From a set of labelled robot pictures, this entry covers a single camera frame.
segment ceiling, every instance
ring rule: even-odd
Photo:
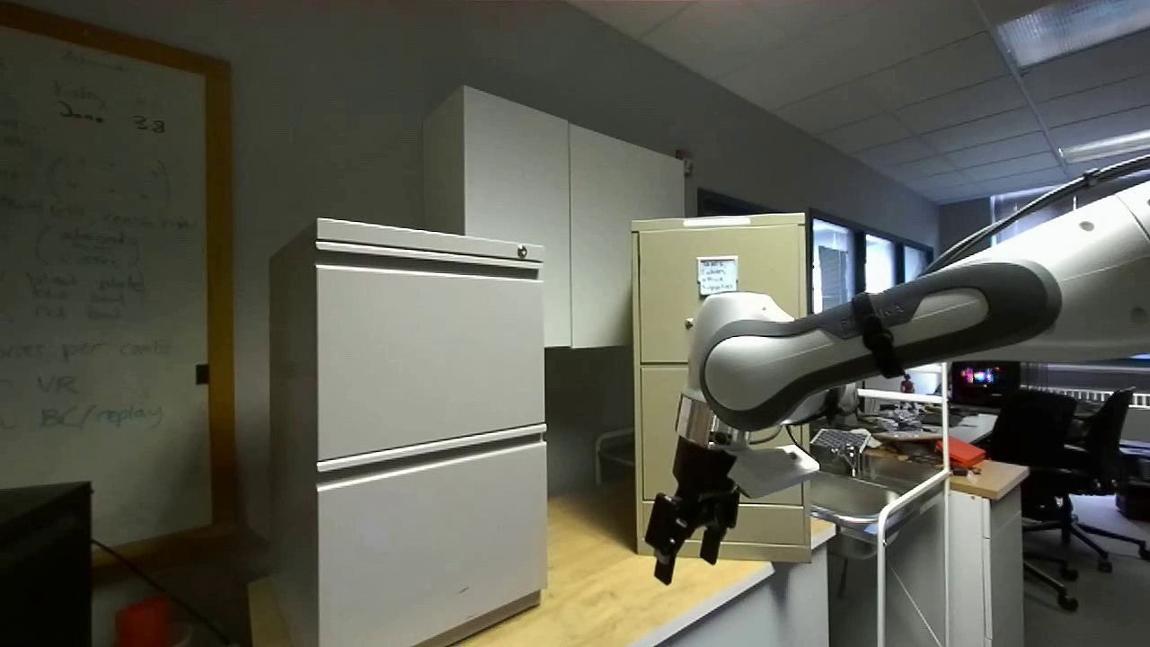
[[[1042,0],[572,3],[933,205],[1073,179],[1055,148],[1150,130],[1150,29],[1018,69],[994,27]]]

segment whiteboard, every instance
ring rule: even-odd
[[[0,14],[0,489],[89,483],[130,547],[219,516],[207,75],[70,27]]]

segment red object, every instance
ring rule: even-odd
[[[974,473],[981,461],[985,461],[985,450],[981,450],[981,447],[949,438],[949,468],[952,468],[952,473]]]
[[[115,614],[115,647],[173,647],[173,603],[147,596]]]

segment whiteboard frame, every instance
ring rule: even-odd
[[[212,461],[212,521],[187,531],[152,536],[115,547],[132,560],[176,558],[193,547],[229,539],[241,517],[237,506],[237,450],[233,450],[233,154],[229,154],[229,64],[185,47],[127,37],[77,20],[0,3],[0,27],[61,39],[204,82],[204,270],[207,270],[207,461]],[[109,553],[92,553],[97,574],[115,571]]]

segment black chair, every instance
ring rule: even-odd
[[[1089,422],[1082,447],[1065,450],[1065,473],[1060,473],[1060,506],[1065,525],[1060,539],[1065,551],[1070,551],[1070,539],[1084,545],[1097,553],[1099,571],[1112,571],[1112,553],[1091,539],[1113,539],[1133,545],[1144,560],[1150,560],[1150,547],[1135,536],[1123,536],[1112,529],[1082,525],[1073,517],[1070,497],[1113,497],[1126,486],[1126,463],[1123,463],[1123,424],[1129,414],[1133,392],[1113,392]]]
[[[998,406],[990,452],[994,461],[1024,463],[1032,475],[1022,486],[1022,516],[1027,517],[1024,531],[1065,529],[1060,505],[1060,461],[1065,443],[1073,424],[1073,401],[1053,392],[1009,392]],[[1065,558],[1024,551],[1024,567],[1032,580],[1047,582],[1055,592],[1065,610],[1073,610],[1070,596],[1073,567]]]

